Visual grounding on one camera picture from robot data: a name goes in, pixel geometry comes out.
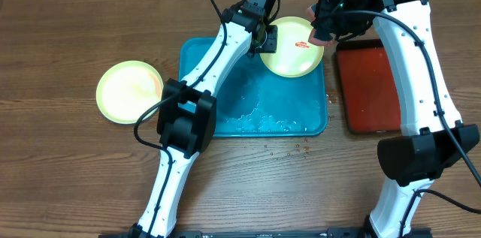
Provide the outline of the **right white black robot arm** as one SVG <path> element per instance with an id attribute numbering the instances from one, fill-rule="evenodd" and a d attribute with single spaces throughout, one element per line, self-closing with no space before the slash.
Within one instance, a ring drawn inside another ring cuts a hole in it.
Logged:
<path id="1" fill-rule="evenodd" d="M 360 237 L 429 237 L 410 223 L 443 171 L 479 142 L 446 87 L 431 31 L 429 0 L 318 0 L 313 36 L 344 42 L 374 28 L 389 59 L 401 112 L 401 135 L 381 140 L 385 181 Z"/>

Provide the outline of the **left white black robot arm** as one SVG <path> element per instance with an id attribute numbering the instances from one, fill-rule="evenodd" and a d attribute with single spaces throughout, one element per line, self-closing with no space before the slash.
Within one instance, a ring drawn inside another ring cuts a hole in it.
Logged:
<path id="1" fill-rule="evenodd" d="M 215 132 L 216 94 L 242 56 L 276 52 L 273 21 L 279 9 L 280 0 L 240 0 L 217 11 L 218 35 L 200 62 L 182 80 L 169 79 L 161 100 L 136 121 L 135 139 L 147 145 L 139 126 L 147 115 L 159 114 L 155 148 L 160 162 L 147 207 L 129 237 L 168 237 L 173 232 L 189 171 Z"/>

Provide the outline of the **dark sponge with pink edge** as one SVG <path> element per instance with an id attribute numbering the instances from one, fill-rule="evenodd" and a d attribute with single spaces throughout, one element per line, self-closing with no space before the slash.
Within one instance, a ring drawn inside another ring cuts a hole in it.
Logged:
<path id="1" fill-rule="evenodd" d="M 311 21 L 315 20 L 315 12 L 314 12 L 315 9 L 316 9 L 316 5 L 311 5 L 307 9 L 307 14 L 308 14 Z M 315 34 L 316 34 L 316 29 L 312 28 L 312 30 L 310 32 L 310 35 L 309 35 L 309 39 L 308 39 L 309 43 L 311 43 L 313 45 L 317 45 L 319 47 L 327 47 L 327 46 L 329 46 L 333 43 L 333 40 L 330 40 L 330 41 L 320 40 L 320 39 L 315 37 Z"/>

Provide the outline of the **yellow-green round plate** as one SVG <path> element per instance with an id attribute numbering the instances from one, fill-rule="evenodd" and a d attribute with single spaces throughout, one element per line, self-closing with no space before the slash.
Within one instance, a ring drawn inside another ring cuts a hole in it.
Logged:
<path id="1" fill-rule="evenodd" d="M 135 60 L 120 62 L 99 80 L 96 103 L 106 119 L 131 125 L 161 101 L 163 87 L 162 78 L 153 66 Z"/>
<path id="2" fill-rule="evenodd" d="M 282 77 L 302 77 L 322 61 L 324 47 L 308 42 L 310 22 L 300 17 L 282 17 L 273 21 L 277 27 L 277 50 L 261 53 L 265 66 Z"/>

